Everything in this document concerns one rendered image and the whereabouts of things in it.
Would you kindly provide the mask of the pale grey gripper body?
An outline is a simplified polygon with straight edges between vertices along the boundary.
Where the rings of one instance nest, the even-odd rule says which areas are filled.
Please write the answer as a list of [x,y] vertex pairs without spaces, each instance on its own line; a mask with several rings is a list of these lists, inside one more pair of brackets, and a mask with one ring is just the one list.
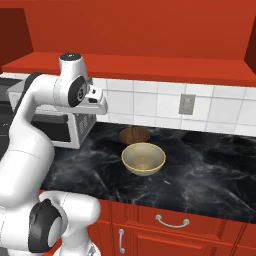
[[98,103],[90,103],[89,101],[84,100],[73,109],[74,113],[96,115],[105,115],[107,111],[108,104],[105,98],[102,98],[101,101]]

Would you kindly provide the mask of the brown wooden bowl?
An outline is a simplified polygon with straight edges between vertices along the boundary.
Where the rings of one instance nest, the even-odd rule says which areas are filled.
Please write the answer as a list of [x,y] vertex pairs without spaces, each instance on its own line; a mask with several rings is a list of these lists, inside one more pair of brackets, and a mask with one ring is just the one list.
[[150,133],[143,127],[128,127],[120,132],[120,140],[126,144],[147,142],[150,139]]

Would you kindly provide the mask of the yellow bowl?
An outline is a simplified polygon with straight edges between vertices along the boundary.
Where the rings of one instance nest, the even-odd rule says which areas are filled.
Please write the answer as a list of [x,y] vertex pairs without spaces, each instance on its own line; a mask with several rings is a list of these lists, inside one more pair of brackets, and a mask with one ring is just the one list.
[[163,167],[166,154],[157,145],[134,143],[122,151],[121,159],[126,169],[131,173],[137,176],[150,176]]

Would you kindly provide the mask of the white microwave oven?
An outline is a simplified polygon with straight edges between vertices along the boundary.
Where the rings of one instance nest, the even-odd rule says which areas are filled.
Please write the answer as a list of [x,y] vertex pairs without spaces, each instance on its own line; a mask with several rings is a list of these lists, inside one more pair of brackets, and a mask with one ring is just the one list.
[[[82,76],[78,77],[78,82],[81,84],[79,96],[85,95],[85,89],[82,85],[85,84],[85,80]],[[18,101],[24,91],[25,80],[20,81],[16,85],[8,89],[8,95],[13,109],[18,105]],[[33,114],[32,124],[29,124],[30,128],[34,126],[34,129],[40,130],[41,133],[46,134],[55,147],[79,149],[81,144],[85,140],[86,136],[94,126],[96,122],[95,115],[89,115],[85,113],[64,113],[57,110],[53,110],[52,106],[46,106],[48,109],[39,107],[36,113]],[[14,142],[18,142],[18,139],[24,137],[21,142],[26,142],[28,135],[22,131],[20,126],[16,125],[16,139]]]

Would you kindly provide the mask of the red base cupboard door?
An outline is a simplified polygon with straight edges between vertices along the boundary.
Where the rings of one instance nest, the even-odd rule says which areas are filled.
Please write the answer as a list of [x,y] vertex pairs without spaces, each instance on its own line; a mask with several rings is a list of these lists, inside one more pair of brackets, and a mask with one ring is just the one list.
[[[119,229],[124,230],[119,251]],[[116,256],[230,256],[232,245],[182,235],[167,234],[133,226],[113,225]]]
[[256,256],[256,224],[247,224],[233,256]]

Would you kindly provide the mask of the red drawer front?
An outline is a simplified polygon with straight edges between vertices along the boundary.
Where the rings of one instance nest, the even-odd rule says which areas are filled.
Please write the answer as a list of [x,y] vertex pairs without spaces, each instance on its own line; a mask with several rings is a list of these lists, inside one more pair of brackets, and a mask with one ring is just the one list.
[[[182,229],[168,228],[155,219],[157,214],[160,214],[162,220],[168,224],[181,225],[184,219],[189,219],[190,224]],[[242,222],[144,206],[138,206],[136,215],[137,222],[145,227],[227,244],[233,244],[236,241],[243,226]]]

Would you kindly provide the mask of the red open wall cabinet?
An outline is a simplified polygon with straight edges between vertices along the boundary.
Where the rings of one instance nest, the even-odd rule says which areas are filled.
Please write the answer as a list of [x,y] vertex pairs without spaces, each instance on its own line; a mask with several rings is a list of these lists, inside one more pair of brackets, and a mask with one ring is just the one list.
[[0,72],[256,87],[256,0],[0,0]]

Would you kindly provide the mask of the grey wall socket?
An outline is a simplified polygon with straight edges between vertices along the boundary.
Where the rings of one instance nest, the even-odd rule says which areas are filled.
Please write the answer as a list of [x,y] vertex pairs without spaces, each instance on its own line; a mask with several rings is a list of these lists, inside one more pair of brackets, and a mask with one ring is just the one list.
[[182,94],[180,97],[179,113],[183,115],[192,115],[195,104],[195,95]]

